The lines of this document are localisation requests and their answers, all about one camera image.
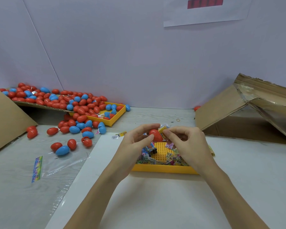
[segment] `yellow plastic tray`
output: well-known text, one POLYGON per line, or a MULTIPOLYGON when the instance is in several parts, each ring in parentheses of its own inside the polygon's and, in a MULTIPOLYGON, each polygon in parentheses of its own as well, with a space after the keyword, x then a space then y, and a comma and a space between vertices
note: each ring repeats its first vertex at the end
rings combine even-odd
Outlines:
MULTIPOLYGON (((117 106, 123 106, 122 109, 114 115, 110 120, 102 119, 102 118, 97 118, 97 117, 90 117, 87 116, 87 119, 92 120, 92 121, 99 121, 103 122, 107 126, 112 126, 123 114, 126 112, 126 106, 124 104, 116 104, 117 106)), ((111 112, 107 110, 101 110, 100 114, 103 114, 104 112, 111 112)))
MULTIPOLYGON (((166 148, 165 145, 166 142, 156 142, 157 153, 152 158, 160 162, 166 162, 166 154, 171 150, 166 148)), ((198 174, 192 167, 181 165, 135 164, 132 171, 198 174)))

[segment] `gray table surface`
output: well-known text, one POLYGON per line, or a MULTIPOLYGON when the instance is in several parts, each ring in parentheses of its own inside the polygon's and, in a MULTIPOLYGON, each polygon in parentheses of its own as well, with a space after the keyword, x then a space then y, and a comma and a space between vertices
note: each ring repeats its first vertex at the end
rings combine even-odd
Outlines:
MULTIPOLYGON (((75 152, 81 154, 83 161, 31 183, 35 158, 49 156, 54 142, 66 145, 71 138, 80 142, 81 133, 58 132, 49 137, 47 129, 57 126, 64 113, 36 108, 24 110, 39 124, 38 136, 28 140, 24 134, 0 151, 0 229, 44 229, 94 147, 87 149, 78 144, 75 152)), ((130 131, 147 123, 194 126, 194 116, 192 109, 131 108, 112 127, 107 127, 107 131, 130 131)), ((93 138, 94 145, 99 137, 93 138)))

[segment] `white wall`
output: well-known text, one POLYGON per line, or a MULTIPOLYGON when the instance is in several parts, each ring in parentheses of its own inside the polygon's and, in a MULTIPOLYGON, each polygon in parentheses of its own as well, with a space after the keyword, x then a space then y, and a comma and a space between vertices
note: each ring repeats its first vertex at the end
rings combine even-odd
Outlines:
POLYGON ((245 20, 168 28, 163 0, 24 2, 64 89, 192 108, 239 72, 286 86, 286 0, 253 0, 245 20))
POLYGON ((0 0, 0 88, 61 88, 23 0, 0 0))

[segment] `right hand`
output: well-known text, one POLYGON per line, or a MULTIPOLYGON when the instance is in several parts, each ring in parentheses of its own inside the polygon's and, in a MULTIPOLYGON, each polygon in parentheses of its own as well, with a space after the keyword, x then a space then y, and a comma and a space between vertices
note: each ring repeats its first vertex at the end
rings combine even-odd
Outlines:
POLYGON ((200 175, 217 167, 206 137, 199 128, 176 126, 164 130, 163 133, 174 143, 180 156, 200 175))

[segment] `forearm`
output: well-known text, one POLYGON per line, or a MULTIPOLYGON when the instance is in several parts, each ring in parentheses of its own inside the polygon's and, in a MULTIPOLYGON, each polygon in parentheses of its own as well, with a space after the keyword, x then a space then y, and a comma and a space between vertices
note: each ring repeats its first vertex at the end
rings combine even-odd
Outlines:
POLYGON ((203 174, 203 177, 217 198, 232 229, 269 229, 240 195, 228 175, 218 166, 213 172, 203 174))
POLYGON ((76 209, 64 229, 98 228, 108 202, 117 187, 114 175, 105 169, 92 186, 87 196, 76 209))

